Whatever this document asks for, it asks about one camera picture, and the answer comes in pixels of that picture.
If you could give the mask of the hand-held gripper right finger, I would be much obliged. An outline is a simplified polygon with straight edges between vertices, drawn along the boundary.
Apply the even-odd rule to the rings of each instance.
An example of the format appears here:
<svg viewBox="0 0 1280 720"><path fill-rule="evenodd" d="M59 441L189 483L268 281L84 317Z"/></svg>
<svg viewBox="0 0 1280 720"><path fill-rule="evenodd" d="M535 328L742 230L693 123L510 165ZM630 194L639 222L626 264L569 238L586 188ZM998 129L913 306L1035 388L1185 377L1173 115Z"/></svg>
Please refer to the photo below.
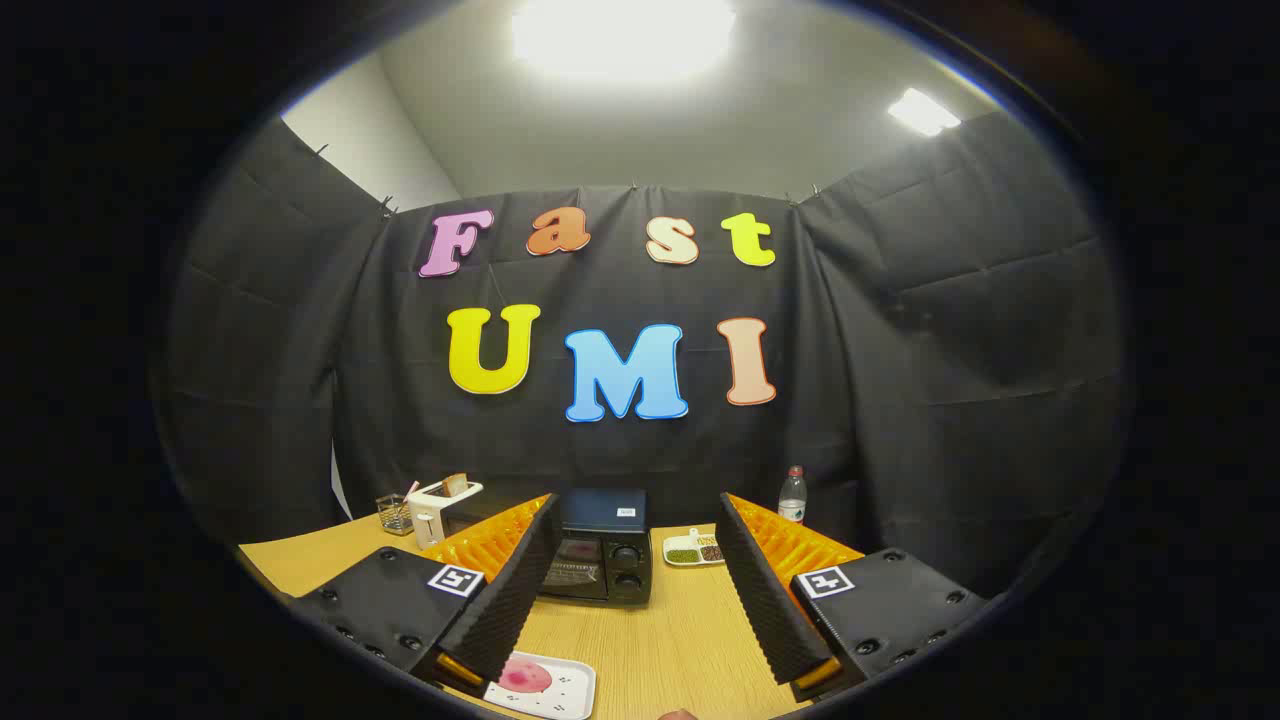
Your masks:
<svg viewBox="0 0 1280 720"><path fill-rule="evenodd" d="M987 598L905 550L861 553L723 493L716 534L774 680L818 701L924 659Z"/></svg>

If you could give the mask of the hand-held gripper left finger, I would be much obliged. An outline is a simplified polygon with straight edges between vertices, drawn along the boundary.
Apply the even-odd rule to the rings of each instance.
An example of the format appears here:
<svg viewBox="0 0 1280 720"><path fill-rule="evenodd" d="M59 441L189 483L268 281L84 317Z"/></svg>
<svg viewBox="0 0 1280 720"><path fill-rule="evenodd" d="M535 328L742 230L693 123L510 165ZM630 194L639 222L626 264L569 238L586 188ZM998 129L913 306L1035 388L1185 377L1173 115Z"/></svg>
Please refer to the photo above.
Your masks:
<svg viewBox="0 0 1280 720"><path fill-rule="evenodd" d="M380 547L291 612L422 682L483 693L515 650L561 546L561 498L498 512L424 553Z"/></svg>

